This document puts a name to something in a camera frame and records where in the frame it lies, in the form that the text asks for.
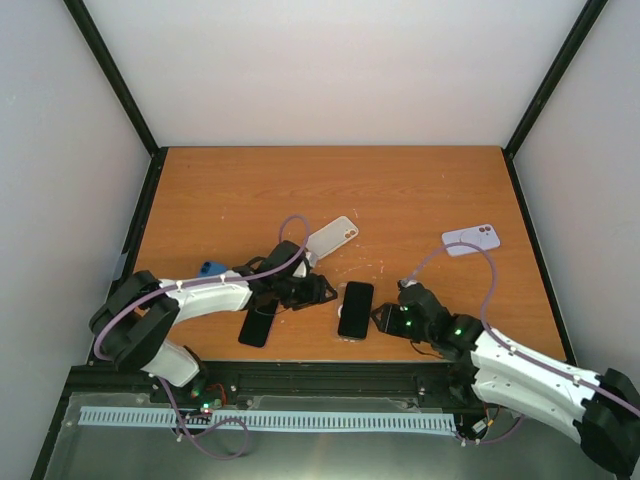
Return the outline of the beige silicone phone case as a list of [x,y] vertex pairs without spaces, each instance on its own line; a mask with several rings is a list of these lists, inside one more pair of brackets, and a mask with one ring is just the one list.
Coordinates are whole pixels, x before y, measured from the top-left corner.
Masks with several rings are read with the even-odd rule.
[[306,248],[316,260],[321,260],[355,239],[358,234],[358,227],[347,216],[339,216],[312,233]]

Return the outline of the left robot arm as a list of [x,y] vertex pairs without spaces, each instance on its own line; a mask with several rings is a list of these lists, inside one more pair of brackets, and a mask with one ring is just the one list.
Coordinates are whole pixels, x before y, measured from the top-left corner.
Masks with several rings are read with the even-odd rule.
[[255,312],[270,306],[301,310],[337,298],[325,276],[313,272],[313,254],[291,241],[266,257],[207,277],[159,280],[147,270],[129,277],[89,321],[94,355],[124,373],[142,371],[172,385],[186,402],[208,390],[196,354],[168,339],[174,325],[220,312]]

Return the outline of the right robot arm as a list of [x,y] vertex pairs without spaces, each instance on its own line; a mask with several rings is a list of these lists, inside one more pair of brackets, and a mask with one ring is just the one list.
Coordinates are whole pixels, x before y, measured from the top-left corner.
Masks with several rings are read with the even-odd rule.
[[379,331],[427,343],[455,366],[458,397],[505,407],[576,442],[598,466],[629,477],[639,461],[639,391],[624,373],[597,373],[525,347],[480,319],[450,312],[418,282],[371,313]]

